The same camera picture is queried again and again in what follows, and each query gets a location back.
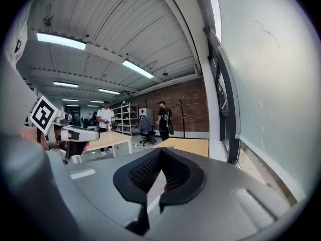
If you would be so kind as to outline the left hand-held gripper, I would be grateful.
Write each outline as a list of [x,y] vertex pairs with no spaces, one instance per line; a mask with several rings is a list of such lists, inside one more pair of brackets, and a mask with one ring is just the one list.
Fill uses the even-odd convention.
[[35,103],[29,119],[37,128],[38,143],[59,153],[65,164],[70,158],[82,155],[87,142],[100,138],[100,132],[70,125],[67,114],[44,96]]

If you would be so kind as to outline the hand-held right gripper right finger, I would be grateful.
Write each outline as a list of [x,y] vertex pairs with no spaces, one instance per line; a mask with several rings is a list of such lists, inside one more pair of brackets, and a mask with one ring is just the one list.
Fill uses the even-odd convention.
[[296,218],[275,190],[222,161],[178,154],[206,174],[203,190],[183,205],[167,206],[145,234],[152,241],[274,241]]

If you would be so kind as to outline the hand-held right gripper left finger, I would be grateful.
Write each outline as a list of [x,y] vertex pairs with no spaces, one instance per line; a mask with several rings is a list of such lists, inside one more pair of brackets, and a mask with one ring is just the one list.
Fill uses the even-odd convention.
[[150,237],[146,202],[125,200],[117,168],[143,156],[65,165],[20,136],[0,135],[0,180],[22,220],[22,241],[162,241]]

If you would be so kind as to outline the person's left forearm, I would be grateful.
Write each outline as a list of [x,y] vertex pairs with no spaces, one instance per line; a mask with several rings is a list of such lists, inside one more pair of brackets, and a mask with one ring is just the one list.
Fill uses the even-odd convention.
[[20,135],[27,140],[41,144],[44,150],[49,149],[44,134],[42,132],[38,132],[38,129],[36,127],[24,126],[21,130]]

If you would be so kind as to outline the light wooden table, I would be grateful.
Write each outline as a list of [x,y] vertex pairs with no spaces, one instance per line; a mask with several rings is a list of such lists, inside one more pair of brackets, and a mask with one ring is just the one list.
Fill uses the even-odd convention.
[[100,138],[98,140],[89,143],[87,152],[112,146],[113,157],[115,158],[116,153],[114,146],[122,143],[127,143],[129,154],[132,154],[131,136],[112,131],[100,133]]

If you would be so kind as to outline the white metal shelving unit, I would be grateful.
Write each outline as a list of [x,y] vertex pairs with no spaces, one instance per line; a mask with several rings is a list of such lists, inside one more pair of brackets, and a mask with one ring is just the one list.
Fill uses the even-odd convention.
[[115,131],[124,135],[138,134],[138,105],[128,103],[112,109],[115,116]]

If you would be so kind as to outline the gray jacket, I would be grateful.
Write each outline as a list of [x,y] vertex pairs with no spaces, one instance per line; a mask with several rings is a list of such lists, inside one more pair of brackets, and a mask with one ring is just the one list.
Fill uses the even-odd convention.
[[138,132],[140,134],[147,134],[150,131],[148,119],[143,117],[139,120]]

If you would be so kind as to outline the black office chair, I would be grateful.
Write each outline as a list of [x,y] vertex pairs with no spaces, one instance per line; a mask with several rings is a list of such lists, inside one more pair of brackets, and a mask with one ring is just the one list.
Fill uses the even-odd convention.
[[142,140],[139,142],[140,144],[142,144],[143,146],[145,146],[146,143],[151,143],[154,145],[154,143],[156,142],[155,140],[155,135],[156,132],[154,131],[154,126],[149,125],[150,127],[150,131],[147,134],[140,134],[140,136],[142,137]]

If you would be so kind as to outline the gray metal cabinet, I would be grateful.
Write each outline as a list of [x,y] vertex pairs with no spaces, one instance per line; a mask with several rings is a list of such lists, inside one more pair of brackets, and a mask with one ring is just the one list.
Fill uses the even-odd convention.
[[145,117],[148,120],[149,125],[154,125],[153,120],[153,110],[150,108],[139,108],[138,109],[138,116],[139,118]]

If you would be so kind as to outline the person's light shirt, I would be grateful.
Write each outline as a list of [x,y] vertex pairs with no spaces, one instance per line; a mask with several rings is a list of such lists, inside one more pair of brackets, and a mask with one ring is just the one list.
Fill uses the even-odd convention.
[[0,47],[0,135],[19,134],[37,100],[17,70],[28,40],[28,18],[34,0],[20,9]]

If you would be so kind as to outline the black coat rack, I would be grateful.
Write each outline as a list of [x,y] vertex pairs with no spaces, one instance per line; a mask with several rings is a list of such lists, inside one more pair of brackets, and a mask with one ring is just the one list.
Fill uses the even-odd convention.
[[185,114],[184,114],[184,105],[183,105],[183,103],[184,103],[185,100],[186,100],[186,99],[183,98],[183,97],[181,97],[181,98],[178,99],[178,101],[179,101],[178,107],[179,107],[180,110],[181,110],[181,117],[182,117],[182,124],[183,124],[183,138],[184,138],[184,139],[186,138],[186,132],[185,132]]

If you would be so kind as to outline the ceiling pipe fixture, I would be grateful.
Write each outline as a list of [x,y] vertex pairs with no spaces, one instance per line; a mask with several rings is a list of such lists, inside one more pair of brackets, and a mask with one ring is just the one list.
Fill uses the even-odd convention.
[[48,3],[45,6],[45,16],[43,17],[43,23],[46,27],[52,26],[52,19],[54,18],[54,16],[51,14],[51,8],[52,8],[51,3]]

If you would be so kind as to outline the black window frame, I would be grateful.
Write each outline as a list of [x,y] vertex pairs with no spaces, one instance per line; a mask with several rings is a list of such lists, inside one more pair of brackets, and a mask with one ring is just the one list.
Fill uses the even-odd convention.
[[209,64],[214,77],[219,113],[219,141],[225,160],[236,164],[240,152],[240,111],[236,85],[227,56],[214,31],[204,27],[208,40]]

